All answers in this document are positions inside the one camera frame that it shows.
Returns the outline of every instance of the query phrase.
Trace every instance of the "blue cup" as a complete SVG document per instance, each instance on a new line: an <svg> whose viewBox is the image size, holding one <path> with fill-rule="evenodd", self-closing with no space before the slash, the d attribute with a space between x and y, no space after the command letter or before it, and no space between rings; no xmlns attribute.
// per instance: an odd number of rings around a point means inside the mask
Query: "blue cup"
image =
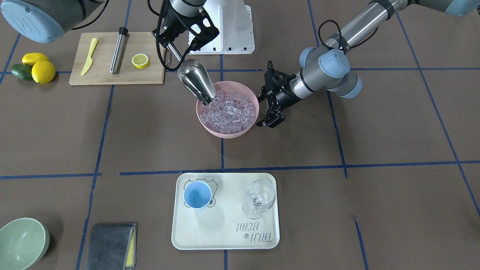
<svg viewBox="0 0 480 270"><path fill-rule="evenodd" d="M185 203L191 208L204 208L212 199L212 189L205 182L195 181L185 188L183 198L185 199Z"/></svg>

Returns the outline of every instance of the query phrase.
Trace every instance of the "wooden cutting board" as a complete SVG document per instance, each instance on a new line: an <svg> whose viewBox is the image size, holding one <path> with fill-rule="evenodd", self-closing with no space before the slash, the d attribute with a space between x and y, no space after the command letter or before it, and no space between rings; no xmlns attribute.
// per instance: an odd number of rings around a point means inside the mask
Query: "wooden cutting board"
<svg viewBox="0 0 480 270"><path fill-rule="evenodd" d="M118 32L82 33L78 44L77 55L73 62L70 85L129 85L129 84L162 84L165 69L158 59L155 38L150 32L129 32L120 72L112 75L110 66L117 44ZM85 75L80 76L87 58L92 38L98 38L98 44L92 55L93 63ZM150 66L137 69L132 64L132 57L144 53L150 59Z"/></svg>

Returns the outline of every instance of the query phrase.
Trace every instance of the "metal ice scoop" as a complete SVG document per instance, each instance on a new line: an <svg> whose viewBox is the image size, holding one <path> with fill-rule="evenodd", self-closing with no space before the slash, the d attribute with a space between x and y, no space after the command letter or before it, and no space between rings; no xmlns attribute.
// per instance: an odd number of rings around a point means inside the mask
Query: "metal ice scoop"
<svg viewBox="0 0 480 270"><path fill-rule="evenodd" d="M205 106L215 98L216 91L207 70L196 59L188 59L177 70L181 83Z"/></svg>

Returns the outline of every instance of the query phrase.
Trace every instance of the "white tray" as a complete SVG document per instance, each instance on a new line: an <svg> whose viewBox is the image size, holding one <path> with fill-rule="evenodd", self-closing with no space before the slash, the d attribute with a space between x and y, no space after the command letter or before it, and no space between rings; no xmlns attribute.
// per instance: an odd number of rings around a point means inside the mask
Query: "white tray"
<svg viewBox="0 0 480 270"><path fill-rule="evenodd" d="M264 216L250 219L243 212L245 193L258 179L270 181L269 173L184 173L177 180L173 210L172 244L177 249L269 249L280 241L278 200ZM186 184L204 181L212 188L208 207L192 209L185 204Z"/></svg>

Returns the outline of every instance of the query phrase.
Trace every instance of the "metal muddler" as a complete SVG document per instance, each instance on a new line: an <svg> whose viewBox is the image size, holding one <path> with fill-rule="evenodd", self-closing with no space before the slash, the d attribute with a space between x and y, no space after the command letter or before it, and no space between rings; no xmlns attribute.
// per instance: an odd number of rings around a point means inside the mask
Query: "metal muddler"
<svg viewBox="0 0 480 270"><path fill-rule="evenodd" d="M119 38L117 39L112 65L110 66L110 73L112 74L117 74L120 70L121 60L123 58L123 53L125 52L125 45L127 44L127 34L128 29L125 27L120 27Z"/></svg>

